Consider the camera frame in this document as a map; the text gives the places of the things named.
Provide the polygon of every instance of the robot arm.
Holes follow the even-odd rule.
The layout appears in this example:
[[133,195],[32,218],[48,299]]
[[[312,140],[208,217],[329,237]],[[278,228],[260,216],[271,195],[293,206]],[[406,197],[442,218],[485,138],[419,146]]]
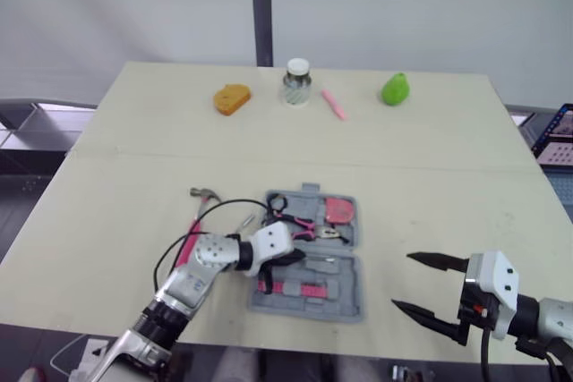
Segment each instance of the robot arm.
[[118,359],[128,361],[145,374],[158,374],[219,272],[233,267],[245,271],[247,276],[257,276],[263,263],[294,249],[291,233],[281,222],[258,230],[248,242],[219,234],[203,235],[187,264],[171,273],[137,322],[117,339],[86,381],[103,381]]
[[437,319],[433,312],[414,304],[393,301],[410,318],[462,345],[467,343],[471,326],[491,330],[498,340],[513,335],[518,351],[540,359],[551,352],[573,380],[573,302],[537,301],[519,294],[519,274],[498,250],[473,254],[469,259],[430,252],[408,257],[426,266],[466,274],[459,324]]

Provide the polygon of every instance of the black cable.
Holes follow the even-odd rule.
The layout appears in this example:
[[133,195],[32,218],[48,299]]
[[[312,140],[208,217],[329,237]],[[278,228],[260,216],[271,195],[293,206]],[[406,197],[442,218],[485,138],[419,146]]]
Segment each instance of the black cable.
[[551,377],[552,382],[560,382],[561,378],[559,376],[559,372],[557,371],[555,361],[553,361],[553,358],[549,355],[549,353],[545,354],[545,359],[547,360],[547,364],[549,364],[549,376]]
[[[210,212],[212,212],[213,210],[220,208],[222,206],[231,204],[231,203],[252,203],[253,205],[259,205],[261,207],[263,207],[265,209],[265,211],[267,213],[270,212],[270,208],[269,206],[265,205],[264,203],[261,203],[258,200],[255,199],[231,199],[231,200],[225,200],[222,201],[220,203],[218,203],[217,205],[207,209],[205,212],[202,213],[202,215],[200,215],[195,222],[192,224],[192,226],[189,228],[189,231],[187,233],[185,233],[183,236],[179,237],[175,242],[171,243],[169,245],[169,247],[167,248],[167,250],[163,253],[163,255],[161,256],[161,258],[159,259],[158,263],[155,265],[155,268],[153,269],[153,286],[155,288],[155,291],[158,290],[158,269],[159,266],[161,265],[161,263],[163,262],[163,260],[165,259],[165,257],[167,256],[167,254],[181,241],[186,240],[189,236],[193,235],[193,234],[206,234],[206,232],[194,232],[193,229],[195,228],[195,226],[201,222],[201,220],[208,215]],[[177,254],[175,255],[175,259],[173,260],[173,264],[171,265],[171,269],[169,270],[169,273],[171,273],[173,271],[173,269],[175,268],[175,263],[177,262],[177,259],[179,259],[179,256],[181,255],[181,251],[183,250],[183,246],[184,243],[179,247],[179,250],[177,251]]]
[[480,366],[482,368],[483,382],[492,382],[490,376],[490,363],[489,363],[489,349],[490,349],[490,333],[491,330],[485,327],[482,332],[482,354],[480,359]]
[[[195,226],[201,222],[201,220],[211,211],[220,208],[221,206],[225,206],[228,205],[229,203],[252,203],[255,205],[259,205],[265,208],[265,211],[267,213],[269,213],[270,211],[270,206],[265,205],[264,203],[261,203],[258,200],[254,200],[254,199],[231,199],[231,200],[225,200],[222,201],[220,203],[218,203],[217,205],[207,209],[205,212],[203,212],[203,214],[201,216],[199,216],[195,222],[192,224],[192,226],[189,228],[189,233],[187,234],[187,237],[189,237],[190,235],[192,235],[192,230],[193,228],[195,228]],[[181,244],[181,246],[179,247],[179,250],[177,251],[177,255],[175,255],[175,259],[173,260],[173,264],[171,265],[171,270],[169,270],[169,273],[173,272],[173,269],[175,268],[175,264],[177,263],[177,260],[179,259],[179,256],[181,255],[181,251],[183,250],[184,246],[185,246],[185,242]]]

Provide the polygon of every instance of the white cable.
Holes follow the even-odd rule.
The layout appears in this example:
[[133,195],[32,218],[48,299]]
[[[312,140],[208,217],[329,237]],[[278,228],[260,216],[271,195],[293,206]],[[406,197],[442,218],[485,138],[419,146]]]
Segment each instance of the white cable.
[[86,335],[78,335],[76,338],[74,338],[71,342],[68,342],[68,344],[66,344],[62,349],[60,349],[58,352],[56,352],[56,354],[54,354],[54,356],[52,357],[52,359],[50,360],[50,367],[54,370],[59,371],[60,373],[62,373],[64,376],[66,376],[67,378],[70,377],[70,374],[67,373],[66,371],[63,371],[62,369],[60,369],[59,367],[57,367],[54,364],[54,361],[56,360],[57,357],[59,357],[66,349],[68,349],[70,346],[72,346],[73,344],[75,344],[76,342],[79,342],[82,338],[84,338]]

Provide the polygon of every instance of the toolkit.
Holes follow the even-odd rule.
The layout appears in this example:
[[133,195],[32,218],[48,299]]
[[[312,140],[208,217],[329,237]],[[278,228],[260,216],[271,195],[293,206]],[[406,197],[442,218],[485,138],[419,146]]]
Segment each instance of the toolkit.
[[261,267],[254,279],[252,310],[337,322],[363,319],[361,266],[353,249],[360,228],[352,197],[320,193],[304,183],[301,191],[270,190],[272,214],[263,224],[283,221],[295,252]]

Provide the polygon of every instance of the gray tool case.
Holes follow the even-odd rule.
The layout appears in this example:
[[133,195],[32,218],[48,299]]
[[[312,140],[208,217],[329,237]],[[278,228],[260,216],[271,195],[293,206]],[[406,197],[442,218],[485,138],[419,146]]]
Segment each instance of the gray tool case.
[[[273,282],[282,283],[282,293],[265,294],[259,290],[260,280],[255,278],[250,290],[251,310],[336,322],[363,319],[362,268],[352,252],[360,233],[356,201],[319,191],[319,184],[304,183],[301,191],[270,190],[266,197],[275,193],[284,196],[287,201],[284,214],[312,219],[316,225],[327,225],[326,198],[350,201],[355,213],[350,223],[333,225],[347,242],[321,238],[312,242],[296,240],[295,247],[304,251],[306,258],[290,266],[272,268]],[[293,233],[303,230],[298,225],[286,225]],[[304,297],[303,285],[326,287],[327,297]]]

